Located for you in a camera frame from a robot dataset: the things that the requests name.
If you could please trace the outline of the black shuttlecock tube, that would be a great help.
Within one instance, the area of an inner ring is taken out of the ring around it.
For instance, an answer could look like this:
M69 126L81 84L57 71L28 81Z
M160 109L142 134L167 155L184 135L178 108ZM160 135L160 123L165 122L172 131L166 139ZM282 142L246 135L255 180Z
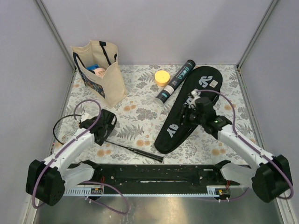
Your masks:
M156 96L155 102L159 106L164 105L164 103L169 99L169 97L174 93L174 91L190 75L195 65L196 63L191 59L186 61L186 63L179 69L179 71L170 80L170 82Z

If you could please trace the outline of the black racket cover bag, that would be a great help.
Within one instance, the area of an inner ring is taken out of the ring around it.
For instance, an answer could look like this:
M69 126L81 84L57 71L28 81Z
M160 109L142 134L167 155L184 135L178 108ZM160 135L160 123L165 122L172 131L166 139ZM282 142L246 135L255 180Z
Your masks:
M209 98L214 104L219 95L204 90L220 92L223 77L219 70L210 66L195 68L185 79L181 90L154 142L155 149L168 154L178 148L197 128L198 123L191 123L191 92L199 91L199 97Z

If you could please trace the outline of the black badminton racket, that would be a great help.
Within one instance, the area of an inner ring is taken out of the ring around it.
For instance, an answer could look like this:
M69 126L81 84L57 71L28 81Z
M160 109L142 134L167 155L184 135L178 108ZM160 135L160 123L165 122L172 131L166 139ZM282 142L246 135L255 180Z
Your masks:
M72 137L76 130L79 128L79 124L81 121L81 118L83 115L87 115L87 113L84 114L69 114L69 115L65 115L63 117L61 117L54 125L52 132L53 132L53 136L54 139L56 140L56 142L60 143L60 144L64 144L66 143L70 137ZM152 153L148 153L145 151L142 151L140 149L136 149L136 148L132 148L132 147L127 147L124 145L121 145L119 143L114 143L111 141L107 140L107 137L104 137L103 143L109 143L118 147L122 147L126 150L129 150L135 154L153 159L155 161L158 161L160 163L163 162L164 157L159 156L159 155L155 155Z

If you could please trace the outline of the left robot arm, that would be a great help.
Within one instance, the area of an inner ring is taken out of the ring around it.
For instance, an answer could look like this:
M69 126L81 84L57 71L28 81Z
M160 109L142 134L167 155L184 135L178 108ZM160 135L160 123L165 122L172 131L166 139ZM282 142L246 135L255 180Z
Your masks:
M101 180L100 165L90 160L74 165L74 160L89 146L102 145L113 131L116 115L101 110L100 117L81 116L78 130L62 147L43 161L34 160L28 168L25 191L47 205L58 203L66 190L88 181Z

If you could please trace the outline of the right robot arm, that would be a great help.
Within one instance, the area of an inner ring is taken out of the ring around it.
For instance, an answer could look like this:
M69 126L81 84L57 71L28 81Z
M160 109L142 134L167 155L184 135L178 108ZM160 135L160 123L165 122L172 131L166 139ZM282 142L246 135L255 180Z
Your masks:
M238 133L235 121L216 114L212 101L207 97L190 96L183 106L180 123L183 126L202 126L204 131L233 149L248 164L236 165L230 161L219 163L220 169L213 172L213 181L222 185L233 181L252 189L264 202L269 203L289 191L285 200L294 195L292 175L288 160L274 156L251 143Z

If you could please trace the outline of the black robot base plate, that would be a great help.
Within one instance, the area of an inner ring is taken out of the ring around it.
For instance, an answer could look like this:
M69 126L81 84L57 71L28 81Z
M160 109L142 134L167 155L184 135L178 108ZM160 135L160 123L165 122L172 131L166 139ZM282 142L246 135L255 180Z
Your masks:
M103 196L218 196L219 190L230 194L227 181L214 165L163 164L97 164L90 160L81 164L95 168L92 181L105 183Z

